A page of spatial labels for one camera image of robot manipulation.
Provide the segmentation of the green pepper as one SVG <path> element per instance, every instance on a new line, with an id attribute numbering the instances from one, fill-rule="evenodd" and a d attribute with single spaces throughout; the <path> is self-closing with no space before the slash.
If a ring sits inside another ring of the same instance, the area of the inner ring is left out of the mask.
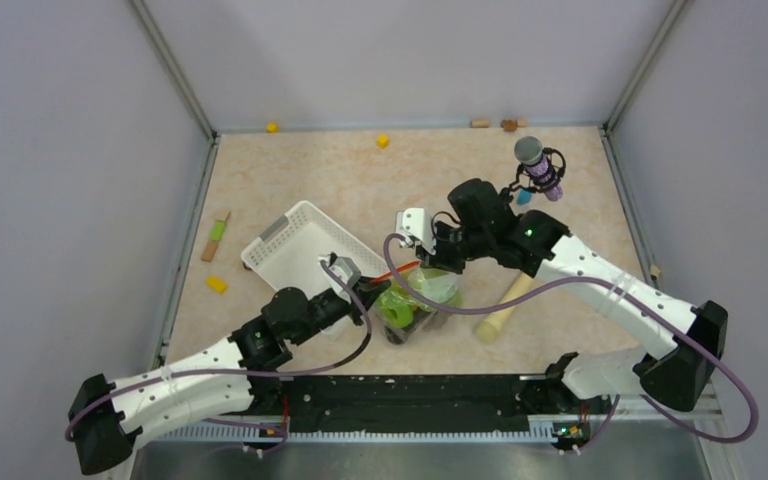
<path id="1" fill-rule="evenodd" d="M 422 308 L 401 288 L 389 287 L 375 302 L 379 316 L 388 328 L 409 330 L 419 326 Z"/>

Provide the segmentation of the pale green cabbage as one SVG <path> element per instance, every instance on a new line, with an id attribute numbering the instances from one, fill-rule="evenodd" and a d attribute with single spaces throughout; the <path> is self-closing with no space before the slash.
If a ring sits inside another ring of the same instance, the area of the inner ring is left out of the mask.
<path id="1" fill-rule="evenodd" d="M 457 274 L 432 268 L 417 268 L 408 275 L 409 285 L 423 297 L 451 307 L 462 304 L 459 281 Z"/>

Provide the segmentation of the microphone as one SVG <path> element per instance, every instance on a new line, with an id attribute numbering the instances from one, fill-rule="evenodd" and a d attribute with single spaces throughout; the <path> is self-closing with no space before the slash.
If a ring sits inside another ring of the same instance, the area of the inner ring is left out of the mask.
<path id="1" fill-rule="evenodd" d="M 567 160 L 560 150 L 544 146 L 534 136 L 525 136 L 515 143 L 514 156 L 519 165 L 514 181 L 502 188 L 503 198 L 513 200 L 519 192 L 540 194 L 550 202 L 563 197 L 561 181 L 566 175 Z"/>

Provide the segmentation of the white plastic basket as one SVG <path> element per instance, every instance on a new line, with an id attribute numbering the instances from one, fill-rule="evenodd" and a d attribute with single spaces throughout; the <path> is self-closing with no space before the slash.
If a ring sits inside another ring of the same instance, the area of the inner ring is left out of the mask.
<path id="1" fill-rule="evenodd" d="M 279 216 L 242 250 L 240 259 L 273 290 L 297 287 L 312 297 L 329 287 L 319 257 L 330 253 L 350 258 L 368 277 L 386 270 L 379 254 L 307 200 Z"/>

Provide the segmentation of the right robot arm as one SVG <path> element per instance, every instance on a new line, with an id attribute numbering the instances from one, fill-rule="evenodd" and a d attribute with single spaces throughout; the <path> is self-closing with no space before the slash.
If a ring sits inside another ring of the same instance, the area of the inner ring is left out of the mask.
<path id="1" fill-rule="evenodd" d="M 448 201 L 453 225 L 423 208 L 397 216 L 403 245 L 412 246 L 423 265 L 460 274 L 469 261 L 493 259 L 543 285 L 556 283 L 636 339 L 635 349 L 566 356 L 561 375 L 546 385 L 554 409 L 572 412 L 602 395 L 644 395 L 681 412 L 695 408 L 714 366 L 687 342 L 722 357 L 728 320 L 722 306 L 694 306 L 640 281 L 548 213 L 514 212 L 488 181 L 470 179 Z"/>

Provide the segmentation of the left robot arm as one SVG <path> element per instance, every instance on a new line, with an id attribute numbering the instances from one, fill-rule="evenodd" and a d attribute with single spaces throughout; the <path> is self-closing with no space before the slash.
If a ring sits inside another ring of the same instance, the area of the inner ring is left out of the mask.
<path id="1" fill-rule="evenodd" d="M 275 292 L 260 314 L 213 345 L 132 377 L 85 379 L 68 411 L 65 437 L 86 476 L 106 472 L 156 438 L 209 417 L 268 413 L 279 404 L 282 365 L 290 348 L 335 323 L 368 326 L 369 311 L 389 288 L 362 277 L 349 289 L 327 288 L 312 297 L 301 289 Z"/>

